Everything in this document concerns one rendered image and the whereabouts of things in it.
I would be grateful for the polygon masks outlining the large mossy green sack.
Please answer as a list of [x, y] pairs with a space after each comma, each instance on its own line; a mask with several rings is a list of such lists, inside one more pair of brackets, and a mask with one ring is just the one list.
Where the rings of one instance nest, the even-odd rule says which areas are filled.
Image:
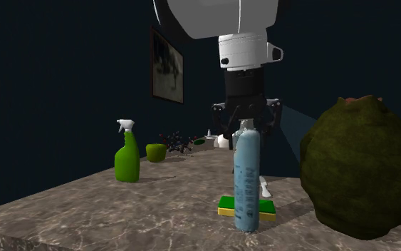
[[301, 186], [328, 227], [372, 240], [401, 225], [401, 120], [373, 95], [338, 98], [300, 143]]

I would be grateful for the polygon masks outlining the white utensil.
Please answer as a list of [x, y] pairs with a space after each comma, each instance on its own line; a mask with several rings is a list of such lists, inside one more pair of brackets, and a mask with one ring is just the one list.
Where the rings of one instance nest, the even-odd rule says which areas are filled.
[[268, 183], [266, 182], [266, 179], [262, 175], [260, 175], [259, 181], [260, 181], [260, 185], [261, 185], [261, 189], [262, 189], [262, 191], [261, 191], [262, 196], [264, 198], [270, 198], [271, 193], [268, 190], [268, 187], [267, 187]]

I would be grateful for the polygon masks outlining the dark molecule model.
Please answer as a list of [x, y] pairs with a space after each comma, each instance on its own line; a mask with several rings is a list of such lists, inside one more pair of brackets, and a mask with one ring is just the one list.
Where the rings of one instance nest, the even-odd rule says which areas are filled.
[[190, 153], [192, 151], [192, 147], [189, 145], [193, 144], [194, 141], [198, 139], [197, 136], [194, 136], [193, 138], [188, 137], [186, 141], [183, 141], [179, 131], [176, 131], [172, 135], [168, 136], [159, 134], [159, 137], [161, 137], [162, 142], [166, 146], [168, 152], [172, 153], [177, 151], [181, 154]]

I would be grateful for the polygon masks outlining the green and yellow sponge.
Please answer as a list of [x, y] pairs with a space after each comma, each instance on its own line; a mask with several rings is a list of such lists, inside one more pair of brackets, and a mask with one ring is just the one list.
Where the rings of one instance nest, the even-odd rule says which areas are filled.
[[[222, 196], [217, 205], [217, 213], [222, 216], [234, 217], [234, 197]], [[276, 220], [276, 209], [271, 200], [259, 201], [259, 219], [272, 222]]]

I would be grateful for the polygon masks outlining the light blue bottle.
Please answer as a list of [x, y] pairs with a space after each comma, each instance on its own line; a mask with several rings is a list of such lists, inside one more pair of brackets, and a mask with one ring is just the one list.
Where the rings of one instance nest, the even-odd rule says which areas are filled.
[[259, 228], [259, 163], [261, 136], [253, 119], [240, 121], [234, 141], [234, 223], [242, 232]]

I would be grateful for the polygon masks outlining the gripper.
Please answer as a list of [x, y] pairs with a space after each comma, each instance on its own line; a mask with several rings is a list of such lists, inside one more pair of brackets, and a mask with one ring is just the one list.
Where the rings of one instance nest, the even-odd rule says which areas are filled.
[[[259, 126], [262, 136], [270, 135], [273, 129], [280, 126], [283, 101], [278, 98], [266, 100], [263, 68], [225, 71], [224, 81], [226, 102], [214, 103], [211, 107], [213, 122], [219, 134], [231, 140], [232, 124], [236, 119], [255, 119], [261, 113]], [[223, 112], [229, 115], [227, 122], [222, 121]]]

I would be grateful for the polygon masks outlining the dark framed wall picture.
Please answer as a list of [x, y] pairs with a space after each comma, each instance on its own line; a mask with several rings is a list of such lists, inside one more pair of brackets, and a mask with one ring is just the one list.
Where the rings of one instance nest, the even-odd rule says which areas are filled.
[[150, 29], [150, 90], [154, 98], [184, 103], [183, 55], [153, 26]]

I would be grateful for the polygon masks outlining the green spray bottle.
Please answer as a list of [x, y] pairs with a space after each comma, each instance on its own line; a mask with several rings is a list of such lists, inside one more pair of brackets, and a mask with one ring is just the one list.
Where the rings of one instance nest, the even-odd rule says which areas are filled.
[[133, 120], [118, 119], [119, 133], [123, 131], [124, 146], [115, 154], [115, 178], [124, 183], [136, 183], [140, 177], [140, 153], [132, 132]]

